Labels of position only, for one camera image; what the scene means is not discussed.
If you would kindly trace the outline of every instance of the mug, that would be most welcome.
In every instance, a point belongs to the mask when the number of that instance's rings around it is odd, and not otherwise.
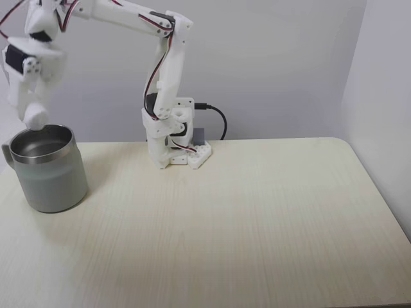
[[[61,212],[87,194],[82,156],[70,128],[46,125],[38,131],[25,130],[1,149],[35,210]]]

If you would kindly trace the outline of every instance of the black cable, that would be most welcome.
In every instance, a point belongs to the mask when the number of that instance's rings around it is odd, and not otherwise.
[[[199,110],[211,109],[211,110],[217,111],[221,115],[221,117],[223,118],[223,121],[224,121],[224,132],[223,132],[223,135],[221,136],[221,140],[224,140],[225,134],[227,133],[227,118],[225,117],[223,112],[220,109],[218,109],[214,106],[208,105],[206,103],[195,103],[194,108],[199,109]]]

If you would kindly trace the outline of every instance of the red wire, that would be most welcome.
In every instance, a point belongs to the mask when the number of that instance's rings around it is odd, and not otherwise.
[[[3,31],[1,31],[1,30],[0,30],[0,35],[1,35],[2,37],[4,37],[5,39],[8,39],[8,36],[7,36],[7,35],[5,35],[5,34],[4,34],[4,32],[3,32]]]
[[[116,3],[117,5],[123,6],[121,3],[117,2],[116,0],[111,0],[113,3]]]
[[[67,11],[67,14],[66,14],[66,17],[64,17],[63,26],[62,26],[62,28],[61,28],[61,31],[62,31],[62,32],[66,32],[67,26],[68,26],[68,24],[69,24],[69,20],[70,20],[70,18],[71,18],[71,14],[73,13],[73,10],[74,10],[75,6],[77,5],[77,3],[78,3],[78,0],[74,0],[74,1],[70,4],[69,10]]]
[[[0,21],[0,26],[7,20],[7,18],[9,18],[9,16],[16,11],[16,9],[24,2],[24,0],[20,0],[15,6],[13,6],[13,8],[8,11],[8,13],[1,19]],[[0,30],[0,34],[4,37],[4,38],[8,38],[7,35],[4,34],[3,31]]]
[[[174,145],[176,145],[178,148],[182,148],[182,149],[184,149],[184,150],[188,150],[188,151],[192,151],[192,152],[194,152],[194,153],[197,153],[197,150],[196,149],[193,149],[193,148],[189,148],[189,147],[187,147],[187,146],[181,146],[180,144],[178,144],[178,143],[176,143],[174,140],[171,140],[173,143],[174,143]]]
[[[62,18],[60,17],[60,14],[58,13],[57,10],[55,10],[54,12],[56,12],[58,27],[60,28],[60,31],[63,32]]]
[[[147,111],[146,99],[147,99],[148,89],[150,88],[150,85],[152,84],[153,79],[154,79],[154,76],[155,76],[155,74],[157,74],[157,71],[159,70],[159,68],[160,68],[160,66],[161,66],[161,64],[162,64],[162,61],[164,60],[164,58],[166,57],[168,51],[170,50],[170,47],[171,47],[171,43],[172,43],[172,42],[173,42],[173,35],[170,35],[170,38],[168,39],[168,50],[167,50],[167,52],[161,57],[160,62],[157,64],[157,66],[155,67],[155,70],[154,70],[153,74],[151,75],[150,79],[148,80],[147,88],[146,88],[146,90],[145,90],[145,92],[144,92],[144,109],[145,109],[146,111]],[[159,119],[157,116],[152,116],[151,114],[149,114],[149,115],[150,115],[150,117],[152,117],[153,120],[158,120],[158,119]]]

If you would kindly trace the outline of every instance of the white wall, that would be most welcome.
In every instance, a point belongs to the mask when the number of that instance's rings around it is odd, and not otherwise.
[[[15,1],[1,0],[0,12]],[[227,138],[341,136],[340,102],[365,0],[133,1],[195,22],[180,95],[220,107]],[[22,35],[25,13],[5,32]],[[145,140],[140,108],[156,38],[73,19],[58,43],[70,59],[51,120],[79,141]],[[219,138],[218,114],[197,116],[207,137]]]
[[[411,238],[411,1],[372,0],[343,99],[346,139]]]

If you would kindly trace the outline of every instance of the table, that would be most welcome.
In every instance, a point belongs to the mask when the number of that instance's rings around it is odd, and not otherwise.
[[[0,307],[343,307],[411,301],[411,244],[339,139],[212,142],[199,169],[80,144],[91,193],[31,209],[0,176]]]

